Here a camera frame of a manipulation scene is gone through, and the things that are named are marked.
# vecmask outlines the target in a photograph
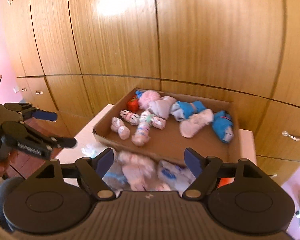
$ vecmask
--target pink wall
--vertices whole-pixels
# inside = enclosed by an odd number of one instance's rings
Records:
[[[299,209],[298,195],[300,192],[300,167],[292,177],[282,185],[282,188],[292,197],[296,210]],[[294,239],[300,239],[299,219],[294,216],[287,230]]]
[[[7,44],[4,36],[2,15],[1,15],[1,0],[0,0],[0,75],[2,80],[0,84],[0,103],[20,102],[22,100],[21,93],[14,93],[13,88],[17,86],[16,74],[10,64]]]

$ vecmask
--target cardboard box lid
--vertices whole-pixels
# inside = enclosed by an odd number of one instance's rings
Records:
[[[224,162],[237,163],[238,159],[241,157],[238,119],[234,109],[234,104],[225,101],[158,91],[162,97],[171,96],[178,101],[193,102],[199,100],[205,107],[211,109],[214,113],[221,110],[228,111],[234,123],[234,138],[229,144],[221,142],[210,125],[201,129],[193,138],[184,138],[179,131],[180,123],[177,122],[171,115],[163,130],[159,130],[155,127],[150,128],[149,136],[151,138],[144,146],[137,147],[132,143],[131,136],[135,133],[137,126],[133,126],[128,122],[124,123],[130,129],[130,137],[127,140],[121,140],[118,134],[110,129],[111,119],[113,117],[119,117],[119,113],[122,109],[127,109],[127,102],[135,95],[136,90],[138,89],[133,89],[124,98],[122,98],[100,120],[100,122],[95,125],[93,132],[95,138],[101,143],[111,146],[116,150],[127,150],[130,152],[140,153],[157,161],[165,159],[179,165],[185,165],[184,150],[187,147],[191,147],[205,157],[216,156]]]

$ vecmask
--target cabinet door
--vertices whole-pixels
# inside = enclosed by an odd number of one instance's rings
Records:
[[[48,90],[44,77],[26,78],[37,107],[44,111],[56,112],[52,96]]]
[[[257,156],[257,165],[280,186],[299,168],[300,162]]]
[[[22,95],[24,101],[32,104],[34,107],[39,107],[34,100],[34,96],[32,95],[32,92],[30,90],[27,79],[26,78],[16,78],[16,82],[18,84],[18,87],[20,89],[20,92],[21,92],[21,95]]]
[[[300,106],[300,0],[286,4],[286,42],[274,99]]]
[[[83,74],[159,77],[155,0],[69,0]]]
[[[160,89],[159,79],[84,75],[83,80],[95,115],[107,104],[116,104],[133,88]]]
[[[31,0],[31,14],[45,74],[80,74],[68,0]]]
[[[46,76],[59,111],[92,118],[92,109],[81,75]]]
[[[270,96],[283,0],[157,0],[157,11],[162,78]]]
[[[68,128],[60,114],[60,112],[56,112],[58,114],[58,119],[56,122],[48,122],[44,120],[36,120],[38,125],[42,128],[44,128],[47,132],[47,136],[51,135],[57,135],[57,136],[63,136],[63,137],[70,137],[70,133],[68,131]]]
[[[265,98],[200,85],[161,81],[161,87],[165,92],[234,102],[240,128],[254,133],[262,119],[267,103]]]
[[[282,132],[295,136],[295,141]],[[256,154],[300,161],[300,108],[271,101],[255,136]]]
[[[91,120],[89,117],[69,114],[65,112],[60,113],[65,124],[69,130],[70,136],[74,137],[85,125]]]
[[[30,0],[2,0],[2,12],[7,48],[16,75],[43,75],[34,38]]]

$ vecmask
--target human hand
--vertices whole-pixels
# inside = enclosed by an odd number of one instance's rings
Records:
[[[0,177],[2,177],[5,172],[7,171],[9,165],[10,165],[10,162],[11,163],[14,163],[16,158],[18,156],[18,151],[17,150],[12,150],[8,157],[3,160],[2,162],[0,162]]]

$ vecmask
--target red toy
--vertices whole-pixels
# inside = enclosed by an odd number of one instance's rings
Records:
[[[137,96],[134,96],[128,103],[127,103],[128,110],[131,112],[136,113],[139,110],[139,103]]]

